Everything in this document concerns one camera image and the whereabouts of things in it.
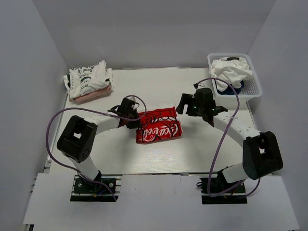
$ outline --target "black mounting plate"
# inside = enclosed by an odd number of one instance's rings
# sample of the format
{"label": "black mounting plate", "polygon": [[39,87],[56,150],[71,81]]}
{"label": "black mounting plate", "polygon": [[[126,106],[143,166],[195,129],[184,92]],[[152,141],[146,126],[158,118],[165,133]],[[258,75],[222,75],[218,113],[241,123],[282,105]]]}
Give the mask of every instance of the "black mounting plate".
{"label": "black mounting plate", "polygon": [[[208,178],[201,178],[202,182],[202,193],[207,194],[207,182]],[[212,182],[215,182],[216,178],[211,179],[211,186],[213,185]],[[211,193],[219,193],[221,189],[211,187]],[[243,195],[237,195],[238,193],[245,193],[246,189],[244,183],[239,185],[234,189],[234,193],[232,196],[217,196],[217,197],[210,197],[209,195],[202,195],[202,204],[203,205],[225,205],[225,204],[247,204],[247,198],[243,197]]]}
{"label": "black mounting plate", "polygon": [[[75,195],[71,195],[70,201],[81,201],[81,202],[115,202],[113,196],[110,194],[108,190],[104,191],[101,195],[94,197],[96,193],[101,192],[105,188],[101,186],[101,188],[97,192],[91,192],[88,190],[88,188],[85,186],[85,183],[83,182],[83,179],[76,178],[75,184],[73,188],[73,193]],[[110,187],[111,191],[113,193],[116,192],[116,178],[103,178],[102,182],[105,183],[107,186],[109,186],[110,183],[113,184],[112,187]]]}

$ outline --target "blue cloth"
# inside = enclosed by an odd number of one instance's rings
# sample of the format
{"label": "blue cloth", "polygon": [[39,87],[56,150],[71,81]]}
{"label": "blue cloth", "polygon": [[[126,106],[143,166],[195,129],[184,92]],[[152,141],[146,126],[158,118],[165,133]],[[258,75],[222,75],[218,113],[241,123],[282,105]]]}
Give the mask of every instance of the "blue cloth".
{"label": "blue cloth", "polygon": [[[244,81],[241,81],[241,88],[234,88],[236,93],[239,94],[241,92],[241,89],[244,87]],[[227,87],[227,89],[225,89],[224,91],[219,91],[217,89],[217,92],[220,94],[220,95],[234,95],[234,92],[232,91],[232,89],[230,87]]]}

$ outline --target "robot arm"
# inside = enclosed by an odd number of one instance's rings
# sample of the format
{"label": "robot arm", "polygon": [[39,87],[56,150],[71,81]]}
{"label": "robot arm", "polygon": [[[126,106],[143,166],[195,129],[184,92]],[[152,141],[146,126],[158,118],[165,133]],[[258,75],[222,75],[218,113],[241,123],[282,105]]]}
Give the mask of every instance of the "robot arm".
{"label": "robot arm", "polygon": [[[210,88],[198,89],[194,95],[182,94],[177,107],[179,114],[183,114],[185,105],[186,114],[200,116],[205,122],[222,131],[231,119],[226,108],[216,106]],[[259,179],[283,167],[277,140],[272,132],[260,132],[235,119],[227,134],[242,146],[243,162],[218,172],[221,188],[229,188],[234,182],[247,178]]]}
{"label": "robot arm", "polygon": [[[124,98],[121,105],[113,107],[108,112],[111,116],[117,115],[136,119],[139,116],[137,109],[135,109],[135,103],[135,99]],[[138,128],[141,126],[139,120],[128,122],[111,116],[99,115],[84,119],[77,115],[72,116],[57,142],[57,149],[72,161],[82,175],[90,180],[101,181],[102,176],[90,157],[95,136],[101,132],[124,125],[127,128]],[[84,181],[93,192],[100,188],[99,184],[93,184],[86,179]]]}

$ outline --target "folded shirt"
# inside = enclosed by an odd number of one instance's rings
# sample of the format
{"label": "folded shirt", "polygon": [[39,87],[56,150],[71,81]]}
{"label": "folded shirt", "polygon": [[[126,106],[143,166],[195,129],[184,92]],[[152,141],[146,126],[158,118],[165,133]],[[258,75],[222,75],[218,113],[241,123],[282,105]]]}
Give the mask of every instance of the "folded shirt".
{"label": "folded shirt", "polygon": [[64,85],[70,100],[108,86],[111,86],[110,91],[113,92],[112,82],[112,70],[106,69],[104,60],[93,66],[70,68],[69,75],[64,76]]}

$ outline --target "red cloth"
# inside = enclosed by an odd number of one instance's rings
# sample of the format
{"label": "red cloth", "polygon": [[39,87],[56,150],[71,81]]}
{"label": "red cloth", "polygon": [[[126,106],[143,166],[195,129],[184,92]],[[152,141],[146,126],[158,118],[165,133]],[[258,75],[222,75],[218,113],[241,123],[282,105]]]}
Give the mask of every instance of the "red cloth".
{"label": "red cloth", "polygon": [[137,129],[136,142],[148,143],[179,137],[182,134],[175,107],[156,109],[141,119],[142,128]]}
{"label": "red cloth", "polygon": [[77,98],[75,98],[75,102],[76,103],[82,103],[86,100],[89,100],[89,99],[94,99],[94,98],[97,98],[101,95],[107,95],[111,92],[111,86],[110,84],[103,88],[103,89],[98,89],[97,91],[94,91],[94,92],[91,92],[89,94],[86,94],[86,95],[83,95],[83,96],[79,96]]}

